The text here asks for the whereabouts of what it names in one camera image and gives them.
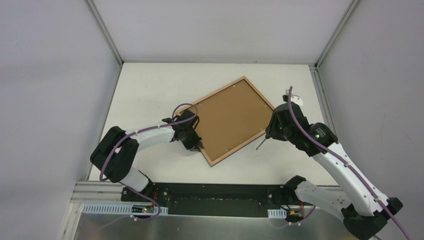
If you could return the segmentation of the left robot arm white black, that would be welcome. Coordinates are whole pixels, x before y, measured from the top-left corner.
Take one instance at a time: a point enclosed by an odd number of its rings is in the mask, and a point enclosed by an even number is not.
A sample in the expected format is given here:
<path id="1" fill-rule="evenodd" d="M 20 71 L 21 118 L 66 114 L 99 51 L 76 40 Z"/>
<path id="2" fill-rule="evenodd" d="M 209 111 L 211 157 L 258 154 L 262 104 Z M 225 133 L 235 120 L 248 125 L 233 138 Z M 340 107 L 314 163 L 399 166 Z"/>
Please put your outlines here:
<path id="1" fill-rule="evenodd" d="M 189 109 L 173 114 L 157 124 L 141 129 L 111 127 L 90 155 L 101 182 L 120 183 L 140 202 L 151 200 L 153 181 L 133 166 L 136 155 L 150 147 L 181 142 L 188 151 L 199 150 L 201 137 L 196 133 L 200 117 Z"/>

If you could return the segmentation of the yellow black screwdriver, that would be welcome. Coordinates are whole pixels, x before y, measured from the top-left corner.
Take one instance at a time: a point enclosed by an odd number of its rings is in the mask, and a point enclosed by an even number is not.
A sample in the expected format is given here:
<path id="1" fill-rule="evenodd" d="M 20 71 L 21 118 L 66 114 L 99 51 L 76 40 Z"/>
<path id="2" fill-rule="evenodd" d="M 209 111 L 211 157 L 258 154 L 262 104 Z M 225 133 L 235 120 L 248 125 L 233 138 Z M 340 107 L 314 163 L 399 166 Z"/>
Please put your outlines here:
<path id="1" fill-rule="evenodd" d="M 260 143 L 259 145 L 256 147 L 256 151 L 264 144 L 264 142 L 267 140 L 267 138 L 265 137 Z"/>

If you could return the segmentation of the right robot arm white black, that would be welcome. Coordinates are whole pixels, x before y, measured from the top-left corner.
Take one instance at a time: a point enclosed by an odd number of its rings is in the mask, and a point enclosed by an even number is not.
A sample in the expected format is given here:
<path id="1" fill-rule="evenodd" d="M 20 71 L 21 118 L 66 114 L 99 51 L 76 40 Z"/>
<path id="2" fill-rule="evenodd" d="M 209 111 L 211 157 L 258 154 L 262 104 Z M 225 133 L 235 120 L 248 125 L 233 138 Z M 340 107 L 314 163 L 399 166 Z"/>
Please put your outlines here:
<path id="1" fill-rule="evenodd" d="M 312 184 L 296 175 L 282 188 L 290 205 L 312 204 L 342 221 L 357 239 L 368 240 L 380 232 L 403 207 L 397 197 L 387 197 L 364 176 L 347 156 L 330 128 L 310 124 L 294 102 L 276 107 L 265 130 L 266 139 L 288 141 L 319 163 L 337 182 L 344 195 Z"/>

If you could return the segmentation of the blue wooden photo frame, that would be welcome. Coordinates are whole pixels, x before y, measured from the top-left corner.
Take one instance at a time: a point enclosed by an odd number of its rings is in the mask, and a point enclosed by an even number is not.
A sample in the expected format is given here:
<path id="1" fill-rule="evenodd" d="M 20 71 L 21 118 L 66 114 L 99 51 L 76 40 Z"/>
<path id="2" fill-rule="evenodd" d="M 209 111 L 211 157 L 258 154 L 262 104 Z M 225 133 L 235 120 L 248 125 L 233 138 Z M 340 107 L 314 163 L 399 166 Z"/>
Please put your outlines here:
<path id="1" fill-rule="evenodd" d="M 192 106 L 178 107 L 176 114 L 185 110 L 199 117 L 195 128 L 201 138 L 199 150 L 213 167 L 264 135 L 274 106 L 242 76 Z"/>

